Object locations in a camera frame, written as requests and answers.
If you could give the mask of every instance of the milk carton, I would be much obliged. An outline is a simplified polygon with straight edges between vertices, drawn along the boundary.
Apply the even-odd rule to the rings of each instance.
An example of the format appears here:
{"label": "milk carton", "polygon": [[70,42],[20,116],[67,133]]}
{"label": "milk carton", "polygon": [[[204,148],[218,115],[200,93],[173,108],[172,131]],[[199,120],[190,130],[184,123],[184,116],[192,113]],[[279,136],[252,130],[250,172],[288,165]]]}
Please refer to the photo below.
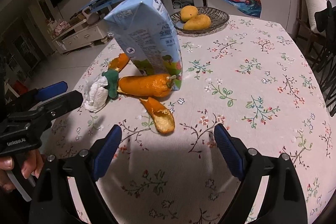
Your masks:
{"label": "milk carton", "polygon": [[161,0],[125,0],[104,18],[117,43],[143,75],[176,75],[182,81],[179,40]]}

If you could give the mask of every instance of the crumpled white tissue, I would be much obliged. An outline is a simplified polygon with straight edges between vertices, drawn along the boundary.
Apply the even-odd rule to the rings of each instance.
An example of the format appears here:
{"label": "crumpled white tissue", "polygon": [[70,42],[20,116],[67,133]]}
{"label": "crumpled white tissue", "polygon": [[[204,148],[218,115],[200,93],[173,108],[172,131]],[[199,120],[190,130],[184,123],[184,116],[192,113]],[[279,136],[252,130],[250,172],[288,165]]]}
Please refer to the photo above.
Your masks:
{"label": "crumpled white tissue", "polygon": [[86,81],[84,85],[84,107],[88,111],[98,112],[105,104],[109,91],[104,87],[108,85],[105,76],[97,76],[94,80]]}

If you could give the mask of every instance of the table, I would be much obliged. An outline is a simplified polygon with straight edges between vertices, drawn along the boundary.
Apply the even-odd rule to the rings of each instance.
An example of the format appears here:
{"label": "table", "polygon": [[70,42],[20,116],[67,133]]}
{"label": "table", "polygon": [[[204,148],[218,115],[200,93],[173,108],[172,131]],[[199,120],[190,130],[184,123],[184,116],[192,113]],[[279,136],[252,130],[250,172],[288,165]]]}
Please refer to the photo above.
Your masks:
{"label": "table", "polygon": [[[158,135],[139,100],[119,95],[97,114],[80,107],[56,120],[47,151],[72,156],[119,124],[122,142],[97,183],[119,223],[216,223],[239,185],[209,134],[220,122],[263,155],[290,155],[312,223],[336,186],[335,153],[322,94],[290,36],[277,23],[231,16],[223,30],[179,36],[179,42],[182,87],[162,98],[175,118],[173,134]],[[112,40],[75,90],[83,92],[85,80],[106,70],[119,53]],[[130,63],[121,77],[138,73]],[[257,216],[266,182],[249,222]],[[70,186],[79,215],[88,221],[72,179]]]}

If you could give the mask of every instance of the mango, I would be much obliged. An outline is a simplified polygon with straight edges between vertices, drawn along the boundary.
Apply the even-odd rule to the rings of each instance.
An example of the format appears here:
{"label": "mango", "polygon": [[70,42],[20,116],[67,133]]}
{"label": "mango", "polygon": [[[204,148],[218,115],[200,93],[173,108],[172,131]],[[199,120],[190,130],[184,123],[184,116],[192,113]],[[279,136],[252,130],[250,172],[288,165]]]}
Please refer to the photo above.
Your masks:
{"label": "mango", "polygon": [[207,15],[197,15],[188,20],[184,25],[184,30],[204,30],[211,25],[211,19]]}
{"label": "mango", "polygon": [[195,6],[188,5],[182,8],[180,14],[181,14],[181,20],[183,22],[187,22],[192,17],[198,15],[198,9]]}

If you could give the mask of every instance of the hand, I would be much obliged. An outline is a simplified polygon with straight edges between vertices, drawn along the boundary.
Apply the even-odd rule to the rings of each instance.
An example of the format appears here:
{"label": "hand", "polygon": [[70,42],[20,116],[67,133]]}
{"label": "hand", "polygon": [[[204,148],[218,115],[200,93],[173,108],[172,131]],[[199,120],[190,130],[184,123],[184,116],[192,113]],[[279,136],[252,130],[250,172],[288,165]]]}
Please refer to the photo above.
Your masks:
{"label": "hand", "polygon": [[[38,150],[28,151],[27,159],[24,161],[21,172],[25,179],[27,179],[31,174],[39,177],[41,170],[43,168],[44,155],[41,155]],[[12,170],[14,168],[14,161],[11,157],[0,158],[0,187],[5,191],[11,192],[15,189],[14,184],[8,178],[5,171]]]}

